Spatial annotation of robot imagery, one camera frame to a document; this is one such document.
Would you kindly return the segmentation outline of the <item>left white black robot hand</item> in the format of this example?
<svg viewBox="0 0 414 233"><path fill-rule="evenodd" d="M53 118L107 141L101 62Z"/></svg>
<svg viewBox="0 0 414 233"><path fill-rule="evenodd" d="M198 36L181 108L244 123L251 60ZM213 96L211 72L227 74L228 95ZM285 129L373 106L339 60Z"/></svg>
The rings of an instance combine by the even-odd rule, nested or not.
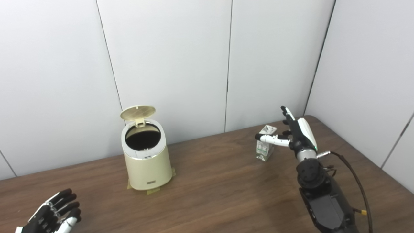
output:
<svg viewBox="0 0 414 233"><path fill-rule="evenodd" d="M16 233L69 233L81 221L77 195L65 189L44 201L23 227Z"/></svg>

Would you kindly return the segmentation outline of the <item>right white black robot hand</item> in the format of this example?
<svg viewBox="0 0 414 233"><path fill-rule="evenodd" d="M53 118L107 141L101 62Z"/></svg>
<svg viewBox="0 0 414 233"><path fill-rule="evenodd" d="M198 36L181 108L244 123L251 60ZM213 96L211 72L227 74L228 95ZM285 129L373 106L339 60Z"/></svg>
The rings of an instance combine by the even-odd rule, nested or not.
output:
<svg viewBox="0 0 414 233"><path fill-rule="evenodd" d="M255 139L276 146L289 147L294 152L307 149L317 152L317 143L308 122L304 118L295 118L285 106L281 106L281 110L286 118L283 123L289 126L289 130L275 136L256 134Z"/></svg>

